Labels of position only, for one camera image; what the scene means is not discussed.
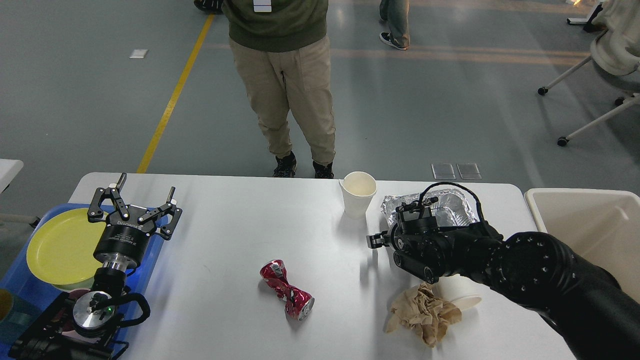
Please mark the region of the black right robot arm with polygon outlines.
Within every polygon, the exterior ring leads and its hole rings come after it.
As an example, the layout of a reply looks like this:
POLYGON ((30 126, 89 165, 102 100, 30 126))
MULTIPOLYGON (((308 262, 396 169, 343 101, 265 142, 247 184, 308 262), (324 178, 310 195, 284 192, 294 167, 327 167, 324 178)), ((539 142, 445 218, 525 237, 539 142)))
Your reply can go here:
POLYGON ((541 315, 579 360, 637 360, 640 306, 606 269, 576 254, 553 235, 517 232, 508 239, 483 216, 465 227, 442 227, 419 198, 397 207, 390 231, 369 235, 370 249, 393 247, 395 264, 435 284, 467 277, 541 315))

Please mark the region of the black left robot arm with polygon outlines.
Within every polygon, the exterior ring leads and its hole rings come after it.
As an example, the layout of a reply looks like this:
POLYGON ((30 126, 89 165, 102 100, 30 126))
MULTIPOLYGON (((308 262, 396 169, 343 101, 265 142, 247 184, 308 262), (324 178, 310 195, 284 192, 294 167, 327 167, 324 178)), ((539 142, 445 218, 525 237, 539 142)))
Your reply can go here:
POLYGON ((158 207, 126 203, 126 178, 36 226, 1 281, 2 359, 116 360, 150 317, 143 292, 183 210, 173 187, 158 207))

